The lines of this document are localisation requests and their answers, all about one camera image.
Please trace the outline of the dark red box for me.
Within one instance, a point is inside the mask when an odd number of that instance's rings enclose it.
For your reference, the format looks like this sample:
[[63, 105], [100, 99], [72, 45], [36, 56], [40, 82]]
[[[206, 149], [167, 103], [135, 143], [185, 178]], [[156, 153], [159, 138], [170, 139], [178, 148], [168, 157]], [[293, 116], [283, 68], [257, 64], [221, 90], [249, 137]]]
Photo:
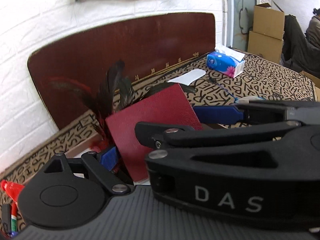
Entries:
[[174, 84], [106, 118], [106, 124], [133, 181], [148, 177], [145, 155], [156, 148], [153, 136], [170, 128], [202, 126], [179, 84]]

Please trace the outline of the white paper slip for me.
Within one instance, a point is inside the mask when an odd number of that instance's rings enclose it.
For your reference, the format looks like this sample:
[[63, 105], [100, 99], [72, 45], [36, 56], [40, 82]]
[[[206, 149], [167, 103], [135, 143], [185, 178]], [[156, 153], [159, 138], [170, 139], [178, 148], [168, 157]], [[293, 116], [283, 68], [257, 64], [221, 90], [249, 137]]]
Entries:
[[200, 79], [205, 76], [206, 71], [202, 69], [193, 69], [181, 76], [175, 77], [168, 81], [168, 83], [179, 83], [182, 85], [189, 86], [194, 81]]

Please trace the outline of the letter patterned brown cloth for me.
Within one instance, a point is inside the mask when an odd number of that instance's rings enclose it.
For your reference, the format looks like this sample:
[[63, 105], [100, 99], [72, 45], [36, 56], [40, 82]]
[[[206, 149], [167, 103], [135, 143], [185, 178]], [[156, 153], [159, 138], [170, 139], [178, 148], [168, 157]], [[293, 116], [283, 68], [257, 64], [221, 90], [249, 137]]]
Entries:
[[[192, 108], [231, 106], [254, 100], [316, 102], [314, 85], [308, 78], [254, 55], [246, 55], [245, 61], [244, 72], [232, 79], [207, 69], [206, 57], [202, 56], [158, 77], [152, 84], [134, 88], [135, 96], [143, 96], [152, 85], [199, 67], [206, 70], [205, 76], [195, 82], [194, 92], [185, 94]], [[244, 126], [243, 122], [200, 124], [202, 129], [197, 131]], [[159, 200], [153, 194], [147, 165], [148, 177], [133, 181], [131, 193], [106, 193], [93, 178], [89, 179], [81, 157], [66, 157], [56, 140], [29, 161], [29, 170], [27, 183], [14, 176], [5, 178], [24, 185], [17, 209], [26, 226], [17, 239], [315, 238], [310, 229], [249, 226]]]

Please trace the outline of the blue tissue pack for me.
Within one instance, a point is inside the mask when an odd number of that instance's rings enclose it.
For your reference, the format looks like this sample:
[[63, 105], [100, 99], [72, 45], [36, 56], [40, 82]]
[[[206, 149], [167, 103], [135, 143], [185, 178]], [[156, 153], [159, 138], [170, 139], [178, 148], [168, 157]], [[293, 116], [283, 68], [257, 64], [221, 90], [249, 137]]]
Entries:
[[245, 60], [238, 61], [232, 56], [214, 51], [207, 55], [206, 65], [209, 69], [234, 79], [244, 71]]

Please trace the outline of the black feather toy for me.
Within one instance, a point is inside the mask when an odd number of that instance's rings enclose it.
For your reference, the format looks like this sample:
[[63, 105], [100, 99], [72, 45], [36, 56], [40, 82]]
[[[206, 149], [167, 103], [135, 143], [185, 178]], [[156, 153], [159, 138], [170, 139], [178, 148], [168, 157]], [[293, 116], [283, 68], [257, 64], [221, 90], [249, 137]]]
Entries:
[[87, 85], [66, 77], [51, 77], [49, 85], [74, 94], [95, 114], [98, 121], [97, 125], [93, 125], [95, 131], [105, 142], [111, 142], [111, 133], [105, 121], [107, 117], [174, 85], [173, 82], [160, 83], [150, 88], [145, 95], [136, 97], [129, 77], [123, 76], [124, 68], [124, 61], [114, 63], [106, 72], [96, 94]]

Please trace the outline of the stacked cardboard boxes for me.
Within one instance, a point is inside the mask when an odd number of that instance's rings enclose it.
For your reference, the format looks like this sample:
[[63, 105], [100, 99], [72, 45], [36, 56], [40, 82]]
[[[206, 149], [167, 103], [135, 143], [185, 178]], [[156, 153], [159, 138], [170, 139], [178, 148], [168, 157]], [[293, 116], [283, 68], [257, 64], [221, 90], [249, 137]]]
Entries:
[[255, 5], [247, 51], [278, 64], [283, 47], [284, 23], [285, 14], [282, 11], [272, 9], [269, 3]]

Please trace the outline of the red nozzle bottle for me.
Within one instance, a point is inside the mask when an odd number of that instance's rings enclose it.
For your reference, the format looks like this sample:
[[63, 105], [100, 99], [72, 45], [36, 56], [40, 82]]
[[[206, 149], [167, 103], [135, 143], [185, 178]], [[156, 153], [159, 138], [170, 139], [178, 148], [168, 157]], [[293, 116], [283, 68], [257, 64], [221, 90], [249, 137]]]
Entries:
[[1, 189], [11, 198], [13, 202], [17, 202], [20, 192], [24, 189], [24, 185], [2, 180]]

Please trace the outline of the dark wooden board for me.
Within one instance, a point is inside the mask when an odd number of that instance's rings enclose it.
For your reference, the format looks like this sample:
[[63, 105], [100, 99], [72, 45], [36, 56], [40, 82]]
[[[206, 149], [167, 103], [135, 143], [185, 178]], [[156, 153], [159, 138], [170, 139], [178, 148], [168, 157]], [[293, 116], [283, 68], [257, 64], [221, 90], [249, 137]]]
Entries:
[[62, 129], [87, 108], [73, 94], [51, 87], [51, 78], [73, 79], [96, 92], [106, 71], [122, 60], [124, 75], [132, 81], [142, 80], [213, 51], [215, 27], [215, 16], [204, 12], [109, 23], [43, 46], [29, 56], [27, 67], [46, 109]]

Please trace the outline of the black car key pouch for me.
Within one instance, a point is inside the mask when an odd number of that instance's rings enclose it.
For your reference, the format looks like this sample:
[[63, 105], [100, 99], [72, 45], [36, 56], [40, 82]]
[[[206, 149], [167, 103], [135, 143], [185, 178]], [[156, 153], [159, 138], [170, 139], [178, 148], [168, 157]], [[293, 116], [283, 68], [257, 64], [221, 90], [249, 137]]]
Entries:
[[5, 233], [11, 233], [11, 205], [3, 204], [1, 207], [2, 211], [2, 225]]

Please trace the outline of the seated person in background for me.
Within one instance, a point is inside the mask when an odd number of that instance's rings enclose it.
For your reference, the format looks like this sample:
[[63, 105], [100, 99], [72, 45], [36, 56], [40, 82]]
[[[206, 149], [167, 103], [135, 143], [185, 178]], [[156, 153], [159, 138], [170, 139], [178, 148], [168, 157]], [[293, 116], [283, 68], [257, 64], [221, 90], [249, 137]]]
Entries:
[[320, 48], [320, 9], [313, 9], [313, 17], [306, 30], [306, 38], [313, 46]]

